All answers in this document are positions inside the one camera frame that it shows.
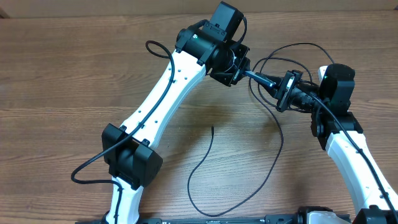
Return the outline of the blue Galaxy smartphone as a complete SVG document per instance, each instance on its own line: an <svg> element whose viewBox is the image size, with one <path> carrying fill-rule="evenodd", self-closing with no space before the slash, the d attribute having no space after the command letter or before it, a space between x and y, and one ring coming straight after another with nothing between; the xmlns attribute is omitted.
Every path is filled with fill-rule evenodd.
<svg viewBox="0 0 398 224"><path fill-rule="evenodd" d="M273 82L269 78L267 78L265 75L262 75L261 73L254 73L252 71L245 71L243 72L243 75L252 78L254 81L256 81L258 84L263 86L266 90L273 90L276 87L276 82Z"/></svg>

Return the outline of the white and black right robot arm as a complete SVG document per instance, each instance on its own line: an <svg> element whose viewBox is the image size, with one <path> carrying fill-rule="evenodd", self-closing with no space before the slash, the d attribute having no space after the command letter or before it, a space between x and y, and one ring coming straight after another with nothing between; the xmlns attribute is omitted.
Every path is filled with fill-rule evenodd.
<svg viewBox="0 0 398 224"><path fill-rule="evenodd" d="M312 114L312 134L336 164L356 212L358 223L397 223L397 193L383 176L368 148L364 131L349 111L355 71L333 63L321 75L320 86L291 70L278 84L277 110L294 105Z"/></svg>

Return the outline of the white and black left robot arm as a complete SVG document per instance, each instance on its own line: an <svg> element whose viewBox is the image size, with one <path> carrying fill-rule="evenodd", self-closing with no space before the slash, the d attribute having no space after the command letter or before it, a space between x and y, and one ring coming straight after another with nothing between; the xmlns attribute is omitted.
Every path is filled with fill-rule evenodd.
<svg viewBox="0 0 398 224"><path fill-rule="evenodd" d="M79 171L100 158L109 166L112 178L103 182L114 187L111 208L98 223L137 223L144 187L163 163L155 149L182 101L206 75L226 86L242 79L249 49L232 38L246 22L241 11L220 2L211 19L182 29L175 50L163 56L169 60L167 68L144 102L120 126L105 127L102 152L71 174L72 181L84 184L76 178Z"/></svg>

